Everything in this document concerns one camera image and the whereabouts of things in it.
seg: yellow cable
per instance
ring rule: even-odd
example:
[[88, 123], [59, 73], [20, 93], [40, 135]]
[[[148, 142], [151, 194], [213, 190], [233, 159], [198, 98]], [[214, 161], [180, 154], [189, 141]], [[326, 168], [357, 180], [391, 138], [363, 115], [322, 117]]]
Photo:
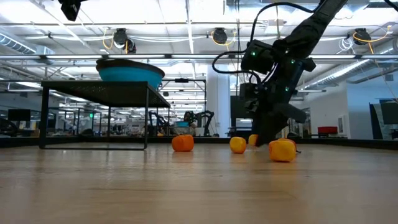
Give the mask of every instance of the yellow cable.
[[113, 47], [113, 36], [114, 36], [114, 34], [112, 34], [111, 46], [108, 47], [108, 46], [105, 44], [105, 35], [106, 35], [106, 31], [107, 31], [107, 30], [105, 30], [105, 32], [104, 32], [104, 39], [102, 40], [102, 44], [104, 45], [104, 47], [105, 47], [106, 49], [110, 50], [110, 49], [112, 49], [112, 47]]
[[[369, 43], [369, 48], [371, 49], [372, 54], [374, 54], [374, 50], [373, 50], [373, 48], [372, 48], [371, 43]], [[378, 67], [380, 70], [382, 70], [382, 69], [380, 68], [380, 66], [379, 66], [379, 63], [377, 62], [377, 59], [374, 60], [374, 63], [376, 63], [377, 67]], [[382, 77], [383, 77], [383, 80], [384, 80], [384, 82], [386, 83], [388, 89], [390, 90], [392, 96], [394, 97], [394, 99], [395, 99], [394, 101], [395, 101], [396, 103], [398, 103], [398, 98], [397, 98], [397, 96], [395, 95], [394, 91], [392, 90], [391, 86], [388, 84], [388, 82], [387, 82], [387, 80], [386, 80], [384, 74], [382, 74]]]
[[374, 51], [373, 51], [373, 48], [372, 48], [372, 44], [371, 43], [368, 43], [368, 44], [369, 44], [369, 48], [371, 49], [372, 54], [374, 54]]
[[217, 42], [214, 40], [213, 34], [214, 34], [214, 31], [211, 32], [211, 40], [212, 40], [216, 45], [220, 45], [220, 46], [228, 46], [228, 45], [232, 44], [232, 43], [235, 41], [235, 37], [236, 37], [236, 32], [234, 32], [234, 39], [233, 39], [233, 40], [231, 40], [231, 41], [230, 41], [229, 43], [227, 43], [227, 44], [219, 44], [219, 43], [217, 43]]
[[377, 42], [377, 41], [379, 41], [379, 40], [382, 40], [382, 39], [386, 38], [387, 35], [388, 35], [388, 32], [389, 32], [390, 28], [391, 28], [390, 26], [387, 27], [387, 32], [386, 32], [386, 34], [384, 35], [384, 37], [378, 38], [377, 40], [363, 40], [363, 39], [359, 39], [359, 38], [357, 38], [357, 37], [355, 36], [355, 35], [357, 34], [356, 32], [354, 33], [353, 37], [354, 37], [354, 39], [359, 40], [359, 41], [362, 41], [362, 42], [365, 42], [365, 43], [373, 43], [373, 42]]

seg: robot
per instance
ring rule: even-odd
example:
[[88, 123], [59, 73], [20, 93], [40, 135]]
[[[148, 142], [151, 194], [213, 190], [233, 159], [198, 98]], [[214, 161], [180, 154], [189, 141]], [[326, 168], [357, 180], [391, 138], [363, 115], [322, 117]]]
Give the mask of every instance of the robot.
[[[277, 2], [263, 7], [264, 10], [280, 5], [299, 8], [313, 13], [308, 19], [299, 24], [293, 32], [284, 39], [276, 40], [273, 45], [253, 40], [254, 29], [259, 14], [254, 20], [251, 40], [246, 50], [239, 52], [225, 52], [213, 61], [213, 70], [224, 74], [249, 73], [254, 76], [257, 83], [243, 84], [240, 97], [247, 100], [246, 109], [253, 119], [252, 133], [258, 134], [257, 146], [274, 140], [276, 134], [287, 126], [287, 120], [292, 118], [299, 123], [304, 123], [306, 114], [289, 104], [297, 83], [304, 70], [312, 72], [316, 65], [308, 56], [321, 39], [328, 24], [348, 0], [321, 0], [313, 11], [289, 2]], [[398, 7], [385, 0], [391, 7], [398, 11]], [[233, 57], [243, 54], [241, 71], [220, 71], [215, 67], [216, 61], [224, 56]], [[256, 73], [266, 75], [261, 80]]]

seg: ceiling pipe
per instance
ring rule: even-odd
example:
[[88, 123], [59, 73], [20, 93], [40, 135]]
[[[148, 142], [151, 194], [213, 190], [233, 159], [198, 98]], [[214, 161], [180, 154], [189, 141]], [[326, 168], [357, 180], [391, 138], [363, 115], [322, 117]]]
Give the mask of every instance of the ceiling pipe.
[[[397, 37], [391, 41], [388, 41], [384, 44], [381, 44], [375, 48], [375, 56], [377, 55], [387, 55], [387, 54], [397, 54], [398, 53], [398, 46], [397, 46]], [[299, 90], [307, 90], [311, 88], [317, 88], [320, 86], [337, 84], [343, 82], [355, 75], [363, 73], [371, 68], [376, 66], [374, 60], [365, 59], [365, 60], [358, 60], [357, 62], [347, 64], [347, 65], [340, 65], [331, 70], [317, 76], [316, 81], [309, 81], [306, 85], [301, 85], [298, 87]]]
[[16, 37], [14, 34], [10, 34], [4, 29], [0, 28], [0, 45], [9, 47], [16, 50], [22, 54], [34, 54], [36, 53], [36, 47], [32, 44], [25, 43], [20, 38]]
[[94, 53], [97, 53], [94, 49], [92, 49], [84, 40], [82, 40], [79, 36], [77, 36], [72, 30], [70, 30], [64, 23], [62, 23], [59, 19], [57, 19], [51, 12], [48, 12], [48, 10], [45, 9], [45, 6], [43, 5], [42, 2], [38, 3], [36, 0], [30, 0], [30, 2], [38, 7], [41, 11], [47, 13], [49, 16], [54, 18], [54, 20], [57, 22], [57, 24], [64, 28], [70, 35], [72, 35], [74, 38], [78, 39], [85, 47], [89, 48], [92, 50]]
[[194, 52], [193, 52], [193, 39], [192, 39], [192, 26], [191, 26], [189, 0], [185, 0], [185, 9], [187, 10], [189, 49], [191, 50], [191, 54], [194, 54]]
[[0, 61], [0, 64], [5, 65], [6, 67], [12, 68], [15, 71], [17, 71], [18, 73], [21, 73], [21, 74], [24, 74], [24, 75], [27, 75], [27, 76], [30, 76], [30, 77], [36, 77], [36, 78], [38, 78], [40, 80], [44, 78], [42, 75], [39, 75], [39, 74], [34, 73], [34, 72], [31, 72], [29, 70], [24, 70], [21, 67], [15, 66], [15, 65], [10, 64], [8, 62]]
[[366, 81], [369, 81], [369, 80], [372, 80], [372, 79], [381, 77], [381, 76], [383, 76], [383, 75], [388, 75], [388, 74], [393, 73], [393, 72], [396, 72], [396, 71], [398, 71], [398, 68], [390, 68], [390, 69], [388, 69], [388, 70], [381, 71], [381, 72], [377, 72], [377, 73], [374, 74], [374, 75], [370, 75], [370, 76], [368, 76], [368, 77], [361, 78], [361, 79], [359, 79], [359, 80], [355, 80], [355, 81], [349, 81], [349, 80], [347, 80], [347, 83], [349, 83], [349, 84], [360, 84], [360, 83], [363, 83], [363, 82], [366, 82]]

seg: desk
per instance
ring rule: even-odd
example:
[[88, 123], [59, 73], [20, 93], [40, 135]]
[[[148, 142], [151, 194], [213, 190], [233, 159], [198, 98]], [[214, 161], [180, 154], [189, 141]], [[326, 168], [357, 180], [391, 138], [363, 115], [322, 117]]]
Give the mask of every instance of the desk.
[[[49, 113], [49, 94], [51, 90], [57, 90], [71, 96], [83, 98], [94, 103], [108, 106], [108, 114], [112, 107], [136, 107], [145, 108], [145, 141], [144, 147], [107, 148], [107, 150], [144, 150], [148, 144], [148, 108], [168, 108], [170, 104], [147, 82], [103, 82], [103, 81], [44, 81], [42, 82], [42, 117], [40, 122], [41, 149], [73, 149], [63, 147], [46, 147], [47, 118]], [[111, 129], [111, 116], [108, 116], [108, 130]], [[109, 131], [107, 142], [110, 142]], [[90, 147], [88, 149], [103, 150], [103, 148]]]

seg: metal beam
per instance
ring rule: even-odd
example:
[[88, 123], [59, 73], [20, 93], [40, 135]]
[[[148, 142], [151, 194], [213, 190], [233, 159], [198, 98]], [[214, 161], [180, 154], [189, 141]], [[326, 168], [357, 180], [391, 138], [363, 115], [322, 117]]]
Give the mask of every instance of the metal beam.
[[[110, 59], [180, 59], [180, 60], [196, 60], [196, 59], [214, 59], [217, 54], [116, 54], [116, 55], [0, 55], [0, 60], [98, 60], [102, 58]], [[236, 55], [224, 55], [221, 59], [228, 59]], [[313, 54], [310, 55], [314, 61], [317, 60], [351, 60], [357, 61], [361, 59], [381, 59], [390, 60], [398, 59], [398, 54], [385, 54], [385, 55], [335, 55], [335, 54]]]
[[191, 26], [191, 18], [190, 18], [189, 0], [185, 0], [185, 9], [187, 10], [187, 24], [188, 24], [189, 49], [191, 50], [191, 54], [194, 54], [194, 51], [193, 51], [192, 26]]

